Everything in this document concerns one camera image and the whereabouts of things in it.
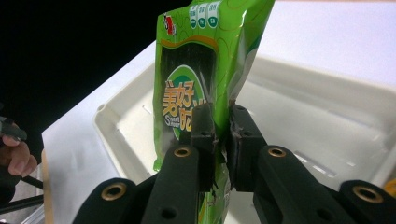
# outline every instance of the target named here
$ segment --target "human hand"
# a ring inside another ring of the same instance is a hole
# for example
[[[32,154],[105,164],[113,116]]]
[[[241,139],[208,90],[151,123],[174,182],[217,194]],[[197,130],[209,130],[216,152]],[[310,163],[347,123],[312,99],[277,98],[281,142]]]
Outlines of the human hand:
[[[37,160],[30,154],[25,142],[3,135],[4,145],[0,147],[0,165],[7,166],[11,175],[25,177],[37,167]]]

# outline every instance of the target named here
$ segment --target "white plastic tray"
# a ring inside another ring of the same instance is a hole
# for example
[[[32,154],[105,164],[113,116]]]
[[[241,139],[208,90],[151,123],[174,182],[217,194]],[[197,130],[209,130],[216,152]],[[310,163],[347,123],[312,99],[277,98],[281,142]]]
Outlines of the white plastic tray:
[[[154,64],[94,119],[120,176],[136,184],[155,174],[153,83]],[[395,167],[395,90],[257,57],[236,103],[268,144],[293,151],[330,188],[349,179],[382,187]],[[259,223],[250,193],[232,192],[226,223]]]

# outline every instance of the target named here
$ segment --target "green packaging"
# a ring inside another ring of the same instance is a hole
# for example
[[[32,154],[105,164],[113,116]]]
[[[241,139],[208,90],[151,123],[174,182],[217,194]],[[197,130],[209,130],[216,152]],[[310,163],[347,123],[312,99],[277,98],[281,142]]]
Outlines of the green packaging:
[[[248,76],[275,0],[193,0],[157,21],[154,143],[159,171],[166,150],[191,131],[192,109],[212,105],[216,126],[216,188],[202,199],[199,223],[222,223],[230,184],[222,140],[229,107]]]

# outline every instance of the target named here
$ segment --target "black background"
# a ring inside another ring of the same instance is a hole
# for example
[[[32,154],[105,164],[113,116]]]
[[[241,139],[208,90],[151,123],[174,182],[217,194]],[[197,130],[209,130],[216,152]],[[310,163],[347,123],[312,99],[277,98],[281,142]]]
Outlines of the black background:
[[[191,1],[0,0],[0,115],[41,133],[155,40],[157,17]]]

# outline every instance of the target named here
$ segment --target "red logo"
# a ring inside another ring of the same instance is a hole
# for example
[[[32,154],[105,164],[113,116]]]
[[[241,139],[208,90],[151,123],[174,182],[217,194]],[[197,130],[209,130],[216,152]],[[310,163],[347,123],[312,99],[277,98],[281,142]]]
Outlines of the red logo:
[[[172,17],[166,16],[166,13],[163,14],[163,26],[165,27],[168,35],[176,35],[176,26],[172,21]]]

